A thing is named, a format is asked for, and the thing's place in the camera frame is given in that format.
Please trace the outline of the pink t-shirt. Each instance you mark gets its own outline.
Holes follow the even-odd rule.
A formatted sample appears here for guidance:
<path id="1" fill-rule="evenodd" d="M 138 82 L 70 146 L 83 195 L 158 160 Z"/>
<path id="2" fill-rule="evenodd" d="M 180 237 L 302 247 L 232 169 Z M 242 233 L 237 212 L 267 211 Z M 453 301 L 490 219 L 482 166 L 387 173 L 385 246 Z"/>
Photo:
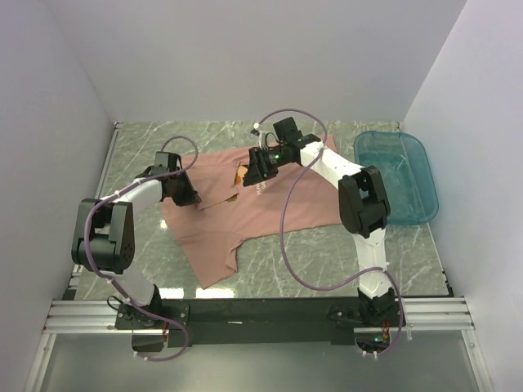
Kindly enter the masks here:
<path id="1" fill-rule="evenodd" d="M 163 218 L 181 246 L 199 285 L 211 287 L 237 272 L 236 250 L 246 240 L 286 231 L 340 224 L 337 190 L 297 164 L 281 167 L 276 178 L 257 185 L 237 183 L 248 164 L 248 149 L 229 149 L 198 158 L 188 177 L 200 203 L 161 204 Z"/>

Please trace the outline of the teal translucent plastic basin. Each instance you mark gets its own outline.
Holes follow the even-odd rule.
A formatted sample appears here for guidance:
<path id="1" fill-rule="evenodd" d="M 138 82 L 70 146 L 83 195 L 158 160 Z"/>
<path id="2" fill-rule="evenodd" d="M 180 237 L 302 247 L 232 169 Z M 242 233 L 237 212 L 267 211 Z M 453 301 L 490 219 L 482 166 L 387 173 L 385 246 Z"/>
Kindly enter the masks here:
<path id="1" fill-rule="evenodd" d="M 381 172 L 390 225 L 424 225 L 437 215 L 436 187 L 419 139 L 404 132 L 364 131 L 355 138 L 353 150 L 356 163 Z"/>

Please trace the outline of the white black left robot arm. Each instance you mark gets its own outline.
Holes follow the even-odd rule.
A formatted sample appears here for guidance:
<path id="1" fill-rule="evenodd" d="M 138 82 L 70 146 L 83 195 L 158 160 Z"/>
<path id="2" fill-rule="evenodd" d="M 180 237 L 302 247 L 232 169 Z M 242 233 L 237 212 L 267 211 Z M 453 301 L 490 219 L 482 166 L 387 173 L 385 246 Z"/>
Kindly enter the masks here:
<path id="1" fill-rule="evenodd" d="M 158 151 L 154 164 L 124 189 L 82 200 L 74 228 L 73 262 L 113 285 L 121 295 L 118 315 L 144 328 L 158 326 L 167 316 L 157 286 L 132 266 L 135 217 L 164 199 L 178 207 L 200 202 L 181 156 Z"/>

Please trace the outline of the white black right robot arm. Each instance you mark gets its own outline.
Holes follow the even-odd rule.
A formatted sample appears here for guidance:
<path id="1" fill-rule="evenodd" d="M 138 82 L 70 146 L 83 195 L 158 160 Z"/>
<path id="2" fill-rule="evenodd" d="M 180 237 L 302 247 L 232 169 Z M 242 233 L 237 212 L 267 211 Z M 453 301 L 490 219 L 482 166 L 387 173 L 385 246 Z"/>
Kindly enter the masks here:
<path id="1" fill-rule="evenodd" d="M 387 319 L 399 300 L 387 270 L 385 235 L 391 213 L 380 171 L 353 163 L 326 145 L 325 138 L 303 135 L 293 118 L 276 122 L 274 146 L 268 132 L 255 123 L 251 133 L 258 145 L 248 151 L 244 185 L 257 185 L 277 176 L 279 168 L 296 163 L 307 173 L 313 171 L 337 191 L 338 211 L 344 228 L 355 242 L 359 272 L 359 321 L 376 326 Z"/>

